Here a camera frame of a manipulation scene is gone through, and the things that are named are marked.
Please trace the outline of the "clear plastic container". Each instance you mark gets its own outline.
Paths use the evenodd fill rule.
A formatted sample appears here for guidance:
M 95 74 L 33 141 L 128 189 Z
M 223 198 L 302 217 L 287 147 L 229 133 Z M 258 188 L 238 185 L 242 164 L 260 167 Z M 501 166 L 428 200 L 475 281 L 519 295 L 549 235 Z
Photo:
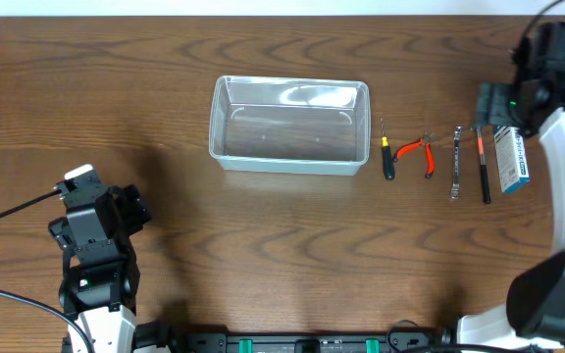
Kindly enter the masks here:
M 354 176 L 369 160 L 370 139 L 370 91 L 363 81 L 216 81 L 209 153 L 226 171 Z

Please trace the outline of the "white blue cardboard box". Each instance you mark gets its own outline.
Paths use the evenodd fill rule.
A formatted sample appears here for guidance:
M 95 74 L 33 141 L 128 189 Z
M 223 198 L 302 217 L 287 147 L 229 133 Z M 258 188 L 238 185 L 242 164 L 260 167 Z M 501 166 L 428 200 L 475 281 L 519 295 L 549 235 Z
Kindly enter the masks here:
M 530 182 L 523 136 L 512 126 L 493 128 L 501 192 L 510 194 Z

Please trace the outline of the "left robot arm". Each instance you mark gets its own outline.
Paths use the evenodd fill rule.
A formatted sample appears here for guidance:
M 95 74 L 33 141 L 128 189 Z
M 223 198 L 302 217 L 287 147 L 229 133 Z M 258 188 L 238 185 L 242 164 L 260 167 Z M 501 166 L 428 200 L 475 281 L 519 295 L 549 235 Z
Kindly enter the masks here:
M 48 230 L 63 251 L 59 300 L 74 352 L 131 352 L 140 271 L 130 237 L 152 216 L 138 189 L 102 182 L 92 166 L 56 184 L 66 215 Z

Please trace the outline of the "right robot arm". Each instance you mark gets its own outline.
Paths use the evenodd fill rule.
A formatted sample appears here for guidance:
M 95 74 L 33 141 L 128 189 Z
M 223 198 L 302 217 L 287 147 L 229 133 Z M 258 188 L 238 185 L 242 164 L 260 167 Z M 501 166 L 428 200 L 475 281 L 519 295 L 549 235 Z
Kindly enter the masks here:
M 565 22 L 523 36 L 512 62 L 512 82 L 481 85 L 475 123 L 539 139 L 551 182 L 551 255 L 512 281 L 503 305 L 458 321 L 456 352 L 565 348 Z

